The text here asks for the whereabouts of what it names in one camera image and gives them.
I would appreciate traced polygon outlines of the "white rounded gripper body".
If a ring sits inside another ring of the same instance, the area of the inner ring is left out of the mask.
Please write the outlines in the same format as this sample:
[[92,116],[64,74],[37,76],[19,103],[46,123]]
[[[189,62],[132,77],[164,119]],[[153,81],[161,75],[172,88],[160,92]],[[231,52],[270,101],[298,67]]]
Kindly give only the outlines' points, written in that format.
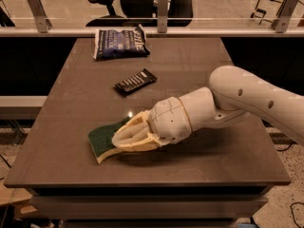
[[191,124],[182,102],[175,97],[157,102],[150,109],[148,121],[161,145],[179,143],[192,133]]

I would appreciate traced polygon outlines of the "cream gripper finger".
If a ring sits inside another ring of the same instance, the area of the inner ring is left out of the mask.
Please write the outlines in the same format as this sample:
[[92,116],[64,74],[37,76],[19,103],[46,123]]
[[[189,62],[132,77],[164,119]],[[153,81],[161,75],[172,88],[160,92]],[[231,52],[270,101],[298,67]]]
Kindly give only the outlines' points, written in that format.
[[150,111],[145,110],[132,117],[125,125],[115,132],[113,143],[136,143],[147,137],[149,132],[148,117]]
[[162,146],[159,139],[154,134],[150,133],[140,140],[126,139],[123,141],[117,136],[114,136],[112,143],[115,147],[120,148],[125,152],[144,152],[154,150]]

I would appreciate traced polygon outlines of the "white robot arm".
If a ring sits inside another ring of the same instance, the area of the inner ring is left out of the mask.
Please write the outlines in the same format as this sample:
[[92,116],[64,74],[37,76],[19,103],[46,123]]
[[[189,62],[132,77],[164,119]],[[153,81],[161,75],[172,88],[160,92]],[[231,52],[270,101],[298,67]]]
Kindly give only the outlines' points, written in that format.
[[223,128],[258,116],[296,143],[304,143],[304,97],[236,66],[220,66],[209,86],[157,102],[113,136],[115,147],[142,152],[179,143],[202,128]]

